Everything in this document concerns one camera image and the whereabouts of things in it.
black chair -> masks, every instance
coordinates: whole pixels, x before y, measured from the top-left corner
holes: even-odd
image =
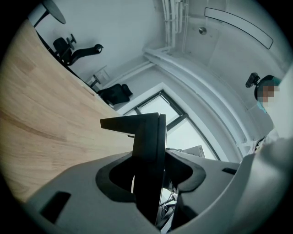
[[[53,45],[56,49],[56,55],[58,56],[60,61],[64,61],[64,63],[68,66],[73,65],[78,59],[89,56],[100,54],[102,52],[103,46],[100,44],[95,45],[91,48],[79,49],[76,50],[73,54],[71,50],[74,50],[73,42],[76,43],[74,36],[71,34],[72,39],[67,38],[67,42],[62,38],[58,38],[53,42]]]
[[[129,97],[132,95],[132,92],[129,90],[127,85],[116,84],[110,88],[99,90],[97,94],[108,105],[115,105],[118,103],[130,101]]]

